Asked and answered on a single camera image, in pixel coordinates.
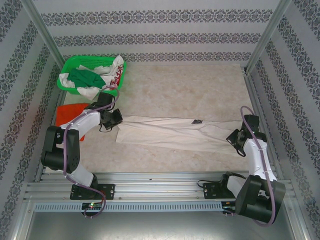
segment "white fabric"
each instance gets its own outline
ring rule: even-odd
[[[193,121],[187,118],[123,117],[123,122],[118,125],[116,142],[238,157],[226,138],[241,127],[241,121],[203,121],[191,124]]]
[[[105,82],[105,85],[102,87],[110,86],[111,81],[117,76],[118,67],[124,64],[123,58],[119,55],[114,60],[111,66],[98,66],[95,69],[91,70],[85,66],[80,65],[77,69],[78,70],[89,70],[96,74],[99,74],[102,80]],[[74,88],[75,83],[73,81],[68,80],[69,73],[61,73],[59,75],[59,80],[61,85],[66,88]],[[78,92],[92,101],[95,96],[101,90],[98,87],[91,86],[91,87],[77,87]]]

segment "beige mat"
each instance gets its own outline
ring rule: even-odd
[[[251,107],[239,65],[128,66],[116,107],[124,116],[241,120]],[[67,94],[64,104],[88,102]],[[246,170],[247,161],[222,153],[116,143],[118,128],[96,127],[80,143],[82,164],[91,172],[202,172]]]

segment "orange towel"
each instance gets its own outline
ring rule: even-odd
[[[58,106],[56,108],[55,125],[61,126],[62,124],[70,122],[72,119],[80,115],[89,105],[89,103],[76,103]]]

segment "patterned wallpaper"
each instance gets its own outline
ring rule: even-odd
[[[1,0],[0,239],[11,233],[40,163],[60,94],[60,69],[18,0]]]
[[[245,66],[279,0],[35,0],[60,52]]]
[[[293,1],[251,73],[312,239],[320,239],[319,19],[317,1]]]

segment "green plastic basket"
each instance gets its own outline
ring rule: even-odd
[[[75,69],[80,65],[85,66],[86,68],[91,70],[99,66],[109,67],[114,62],[114,59],[115,57],[108,57],[108,56],[73,56],[73,57],[70,57],[67,61],[65,61],[65,64],[61,70],[61,73],[62,74],[69,73],[71,69]],[[123,72],[119,81],[118,90],[121,89],[122,84],[124,82],[126,68],[127,68],[127,63],[124,62]],[[56,83],[58,87],[63,91],[68,91],[71,94],[78,94],[78,95],[80,94],[77,88],[62,86],[59,78],[56,81]],[[117,90],[104,90],[103,92],[107,94],[111,94],[113,96],[117,96]]]

